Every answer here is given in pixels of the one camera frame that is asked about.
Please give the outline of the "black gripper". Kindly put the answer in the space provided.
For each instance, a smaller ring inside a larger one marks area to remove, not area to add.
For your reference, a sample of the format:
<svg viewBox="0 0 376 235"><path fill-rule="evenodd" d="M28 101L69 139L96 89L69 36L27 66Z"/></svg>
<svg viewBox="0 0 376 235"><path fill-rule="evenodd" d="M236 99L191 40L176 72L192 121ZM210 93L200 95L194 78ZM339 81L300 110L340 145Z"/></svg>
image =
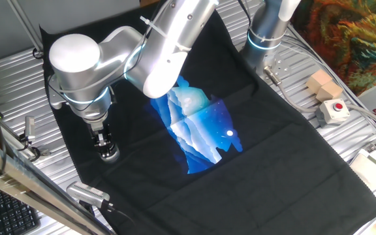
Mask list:
<svg viewBox="0 0 376 235"><path fill-rule="evenodd" d="M104 154L114 154L116 152L116 144L112 140L110 126L107 122L88 123L87 126L94 146L100 155L103 154L103 148Z"/></svg>

